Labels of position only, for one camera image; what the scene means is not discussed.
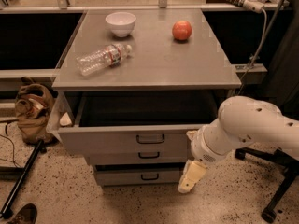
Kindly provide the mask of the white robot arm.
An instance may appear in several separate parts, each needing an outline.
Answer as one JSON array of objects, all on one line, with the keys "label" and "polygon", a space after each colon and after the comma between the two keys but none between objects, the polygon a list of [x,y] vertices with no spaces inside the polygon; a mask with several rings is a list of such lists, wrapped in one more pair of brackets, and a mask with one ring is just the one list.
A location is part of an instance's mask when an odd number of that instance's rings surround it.
[{"label": "white robot arm", "polygon": [[222,102],[218,116],[198,130],[187,132],[192,160],[185,164],[178,191],[187,193],[205,175],[207,167],[235,149],[256,142],[280,147],[299,158],[299,121],[283,116],[275,105],[245,96]]}]

